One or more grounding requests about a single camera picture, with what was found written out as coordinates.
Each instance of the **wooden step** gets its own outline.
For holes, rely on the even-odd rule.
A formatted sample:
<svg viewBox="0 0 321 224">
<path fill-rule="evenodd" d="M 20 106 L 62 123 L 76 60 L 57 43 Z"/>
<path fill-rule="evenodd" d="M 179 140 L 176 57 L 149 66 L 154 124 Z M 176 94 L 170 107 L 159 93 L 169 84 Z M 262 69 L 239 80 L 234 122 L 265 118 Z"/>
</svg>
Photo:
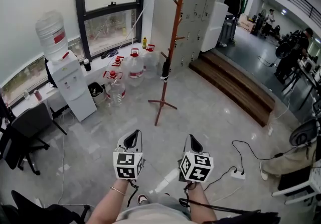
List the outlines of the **wooden step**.
<svg viewBox="0 0 321 224">
<path fill-rule="evenodd" d="M 223 75 L 222 72 L 201 59 L 191 62 L 190 68 L 236 102 L 262 127 L 267 125 L 269 112 L 229 76 Z"/>
<path fill-rule="evenodd" d="M 261 102 L 263 107 L 270 113 L 274 109 L 275 101 L 270 97 L 261 87 L 259 87 L 253 80 L 248 78 L 241 71 L 229 64 L 227 61 L 217 56 L 212 52 L 207 52 L 200 55 L 200 58 L 208 64 L 212 65 L 224 75 L 228 76 L 257 102 Z"/>
</svg>

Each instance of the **black window frame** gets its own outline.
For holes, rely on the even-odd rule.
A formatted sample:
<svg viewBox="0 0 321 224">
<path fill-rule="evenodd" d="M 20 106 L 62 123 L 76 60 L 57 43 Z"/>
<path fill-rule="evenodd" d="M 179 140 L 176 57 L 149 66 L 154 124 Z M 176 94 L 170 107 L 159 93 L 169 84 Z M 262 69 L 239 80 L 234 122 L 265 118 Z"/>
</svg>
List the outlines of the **black window frame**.
<svg viewBox="0 0 321 224">
<path fill-rule="evenodd" d="M 92 56 L 90 54 L 90 49 L 89 49 L 89 44 L 88 44 L 88 39 L 87 39 L 87 34 L 85 29 L 85 21 L 96 17 L 104 16 L 107 14 L 122 12 L 126 10 L 136 10 L 136 20 L 137 20 L 138 16 L 143 10 L 144 0 L 136 0 L 131 3 L 124 3 L 124 4 L 118 4 L 118 5 L 108 5 L 106 7 L 94 9 L 88 12 L 86 11 L 85 0 L 75 0 L 75 3 L 76 3 L 79 33 L 80 33 L 80 38 L 82 40 L 84 55 L 85 55 L 85 58 L 87 58 L 91 62 L 93 59 L 100 57 L 104 52 L 117 49 L 119 47 L 119 44 Z M 141 42 L 141 29 L 142 29 L 142 18 L 140 18 L 140 20 L 136 24 L 134 42 L 139 42 L 139 43 Z M 125 43 L 123 44 L 123 46 L 129 45 L 129 44 L 131 44 L 131 42 Z"/>
</svg>

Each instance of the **gray floor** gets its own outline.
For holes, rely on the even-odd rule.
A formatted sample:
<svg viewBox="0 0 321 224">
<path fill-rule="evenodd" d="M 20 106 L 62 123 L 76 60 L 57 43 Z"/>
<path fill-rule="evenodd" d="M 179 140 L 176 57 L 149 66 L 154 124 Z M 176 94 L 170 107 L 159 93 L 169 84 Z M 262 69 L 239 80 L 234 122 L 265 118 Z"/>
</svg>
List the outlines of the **gray floor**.
<svg viewBox="0 0 321 224">
<path fill-rule="evenodd" d="M 142 131 L 146 158 L 137 181 L 140 189 L 136 195 L 146 193 L 151 198 L 165 192 L 175 198 L 184 197 L 185 184 L 178 182 L 177 160 L 182 155 L 187 134 L 194 134 L 214 157 L 215 168 L 209 182 L 218 179 L 233 165 L 241 169 L 240 156 L 231 145 L 234 139 L 247 141 L 260 157 L 270 157 L 290 148 L 289 135 L 298 125 L 291 112 L 272 121 L 274 132 L 269 137 L 267 127 L 259 126 L 222 92 L 190 69 L 169 80 L 166 98 L 178 110 L 165 107 L 155 127 L 157 105 L 149 104 L 147 100 L 159 99 L 162 86 L 158 79 L 145 80 L 138 88 L 127 88 L 121 107 L 113 108 L 104 103 L 82 123 L 72 122 L 70 115 L 61 120 L 68 132 L 61 204 L 96 205 L 102 199 L 115 181 L 112 152 L 116 143 L 123 134 L 135 129 Z M 278 115 L 285 109 L 286 106 L 277 100 L 274 114 Z M 39 198 L 45 206 L 57 203 L 62 192 L 63 136 L 52 127 L 45 132 L 43 139 L 51 147 L 35 154 L 40 176 L 34 175 L 27 164 L 24 171 L 11 170 L 3 160 L 0 161 L 2 203 L 13 204 L 12 189 L 31 200 Z M 259 161 L 249 148 L 242 144 L 237 147 L 243 155 L 246 180 L 225 175 L 206 191 L 209 202 L 236 209 L 276 211 L 282 217 L 281 223 L 310 223 L 312 208 L 304 203 L 285 206 L 283 196 L 271 197 L 278 180 L 264 182 Z M 218 200 L 239 187 L 233 195 Z M 132 189 L 127 192 L 124 207 L 131 193 Z M 135 198 L 131 205 L 136 205 Z M 217 215 L 219 218 L 230 216 L 225 212 L 217 212 Z"/>
<path fill-rule="evenodd" d="M 269 88 L 284 104 L 288 105 L 288 98 L 282 93 L 284 85 L 282 85 L 274 76 L 275 67 L 267 67 L 264 60 L 259 60 L 257 56 L 262 57 L 267 62 L 275 61 L 275 45 L 271 39 L 267 40 L 256 37 L 245 31 L 243 28 L 236 28 L 234 40 L 235 45 L 229 45 L 227 48 L 216 48 L 223 55 L 230 58 L 236 64 L 241 66 L 247 72 L 251 73 L 256 80 Z M 310 86 L 302 77 L 296 84 L 293 93 L 290 96 L 290 111 L 297 117 L 300 122 L 308 119 L 311 116 L 312 98 L 311 96 L 306 101 L 301 110 L 298 110 L 304 98 L 306 97 Z"/>
</svg>

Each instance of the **wooden coat rack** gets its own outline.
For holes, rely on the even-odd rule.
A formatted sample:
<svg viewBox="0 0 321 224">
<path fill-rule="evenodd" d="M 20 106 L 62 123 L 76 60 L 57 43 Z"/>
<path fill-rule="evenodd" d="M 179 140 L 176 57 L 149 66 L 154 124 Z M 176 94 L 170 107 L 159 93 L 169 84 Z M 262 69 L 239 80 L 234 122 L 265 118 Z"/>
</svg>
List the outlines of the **wooden coat rack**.
<svg viewBox="0 0 321 224">
<path fill-rule="evenodd" d="M 178 26 L 180 24 L 180 22 L 182 21 L 181 18 L 181 9 L 182 9 L 182 4 L 183 4 L 183 0 L 174 0 L 174 3 L 176 4 L 176 13 L 175 13 L 175 19 L 174 19 L 174 26 L 173 26 L 173 32 L 172 32 L 172 38 L 171 38 L 171 46 L 168 49 L 169 50 L 169 55 L 166 56 L 164 53 L 162 53 L 162 55 L 166 58 L 170 60 L 170 65 L 172 62 L 172 57 L 173 57 L 173 52 L 174 52 L 174 46 L 175 46 L 175 41 L 179 40 L 179 39 L 184 39 L 185 37 L 177 37 L 177 29 Z M 164 85 L 163 85 L 163 91 L 162 91 L 162 98 L 160 100 L 148 100 L 148 102 L 159 102 L 159 109 L 158 109 L 158 113 L 157 113 L 157 117 L 155 120 L 155 126 L 158 123 L 158 119 L 159 119 L 159 115 L 161 114 L 161 110 L 162 107 L 164 105 L 167 105 L 169 107 L 172 107 L 174 109 L 177 109 L 175 106 L 165 102 L 165 94 L 166 94 L 166 88 L 167 88 L 167 80 L 164 80 Z"/>
</svg>

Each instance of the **beige pants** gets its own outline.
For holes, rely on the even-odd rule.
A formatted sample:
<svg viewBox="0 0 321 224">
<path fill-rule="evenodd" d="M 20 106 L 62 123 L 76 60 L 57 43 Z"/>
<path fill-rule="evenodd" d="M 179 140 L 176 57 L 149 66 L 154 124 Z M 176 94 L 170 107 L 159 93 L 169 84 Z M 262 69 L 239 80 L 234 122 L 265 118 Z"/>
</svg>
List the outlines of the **beige pants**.
<svg viewBox="0 0 321 224">
<path fill-rule="evenodd" d="M 284 154 L 279 158 L 263 161 L 261 164 L 262 170 L 263 172 L 272 175 L 284 175 L 300 169 L 304 169 L 315 162 L 315 150 L 316 142 L 308 148 L 307 154 L 306 147 L 303 147 L 296 149 L 291 154 Z"/>
</svg>

